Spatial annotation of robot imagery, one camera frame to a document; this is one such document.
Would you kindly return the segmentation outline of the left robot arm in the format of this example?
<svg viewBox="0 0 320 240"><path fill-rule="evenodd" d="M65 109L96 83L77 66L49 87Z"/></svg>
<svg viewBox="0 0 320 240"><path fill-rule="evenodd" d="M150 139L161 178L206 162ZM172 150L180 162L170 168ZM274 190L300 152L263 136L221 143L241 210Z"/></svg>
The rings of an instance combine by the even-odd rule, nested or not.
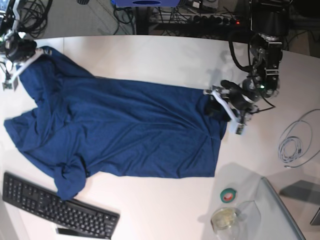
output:
<svg viewBox="0 0 320 240"><path fill-rule="evenodd" d="M245 119L262 112L256 103L275 96L279 88L279 66L283 58L284 38L289 34L290 0L249 1L250 30L253 33L247 46L248 65L242 66L236 55L233 37L228 35L228 45L236 67L247 73L242 83L222 80L220 86L206 90L209 99L204 113L226 122Z"/></svg>

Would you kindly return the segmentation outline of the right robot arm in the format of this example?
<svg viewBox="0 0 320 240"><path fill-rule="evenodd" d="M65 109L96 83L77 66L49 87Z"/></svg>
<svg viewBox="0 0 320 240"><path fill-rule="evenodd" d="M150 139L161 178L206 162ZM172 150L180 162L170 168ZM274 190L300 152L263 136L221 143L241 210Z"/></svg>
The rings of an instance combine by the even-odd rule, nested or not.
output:
<svg viewBox="0 0 320 240"><path fill-rule="evenodd" d="M13 63L24 62L36 53L36 42L25 39L25 31L20 30L25 4L25 0L0 2L0 56Z"/></svg>

